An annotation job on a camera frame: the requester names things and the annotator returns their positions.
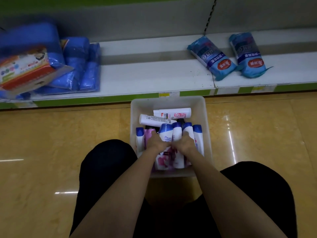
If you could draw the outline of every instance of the person's right hand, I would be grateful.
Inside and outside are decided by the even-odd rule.
[[[172,147],[181,152],[186,157],[190,156],[192,152],[196,152],[195,141],[189,137],[188,132],[184,132],[182,138],[178,141],[172,142]]]

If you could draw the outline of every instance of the blue bottle cap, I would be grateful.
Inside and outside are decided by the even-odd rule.
[[[191,123],[191,122],[184,123],[184,124],[183,124],[183,127],[182,127],[182,130],[184,130],[185,128],[187,128],[187,127],[189,127],[189,126],[192,126],[192,123]]]
[[[172,123],[172,126],[173,126],[173,128],[182,127],[182,123],[181,122],[175,122],[175,123]]]
[[[159,129],[158,133],[160,134],[171,130],[173,130],[173,125],[169,123],[164,123],[161,125],[161,128]]]
[[[136,128],[137,136],[143,136],[144,135],[144,128]]]
[[[203,130],[202,130],[200,124],[195,124],[195,125],[193,125],[193,130],[194,130],[194,132],[196,132],[196,133],[202,133],[202,132],[203,132]]]

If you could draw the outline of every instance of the hand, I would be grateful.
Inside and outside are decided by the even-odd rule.
[[[151,135],[151,138],[147,141],[146,149],[152,149],[159,154],[171,146],[170,142],[161,140],[161,137],[154,130],[151,132]]]
[[[172,147],[177,149],[182,155],[190,156],[192,152],[196,152],[195,141],[189,137],[188,132],[184,132],[182,138],[178,141],[172,142]]]

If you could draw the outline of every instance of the red circular logo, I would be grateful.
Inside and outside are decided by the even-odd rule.
[[[250,68],[259,68],[259,67],[262,67],[263,65],[264,65],[264,61],[261,58],[255,58],[248,61],[248,66]]]
[[[218,69],[219,70],[224,70],[229,68],[231,65],[231,60],[230,59],[224,59],[221,62],[218,63]]]

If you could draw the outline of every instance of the blue plastic package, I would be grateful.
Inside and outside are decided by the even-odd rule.
[[[90,44],[89,59],[87,61],[84,76],[81,80],[79,90],[82,92],[92,92],[100,90],[101,71],[101,49],[99,43]]]
[[[34,90],[34,93],[41,95],[67,94],[98,92],[100,90],[100,58],[101,49],[99,43],[89,45],[89,57],[86,63],[84,75],[80,82],[79,90],[69,90],[64,88],[53,88],[48,86],[40,87]]]
[[[78,90],[88,59],[89,39],[86,37],[66,37],[61,40],[61,45],[66,65],[74,69],[54,79],[48,86]]]
[[[23,25],[1,32],[0,61],[39,46],[46,48],[51,67],[58,69],[65,65],[57,28],[49,22]]]
[[[216,77],[216,81],[223,80],[236,69],[236,65],[206,36],[194,41],[188,50]]]
[[[238,61],[237,70],[241,71],[243,76],[257,78],[269,69],[265,67],[259,48],[251,33],[232,34],[229,42]]]
[[[19,94],[15,97],[16,100],[28,100],[30,99],[31,94],[29,92]],[[7,91],[0,91],[0,99],[8,99]]]

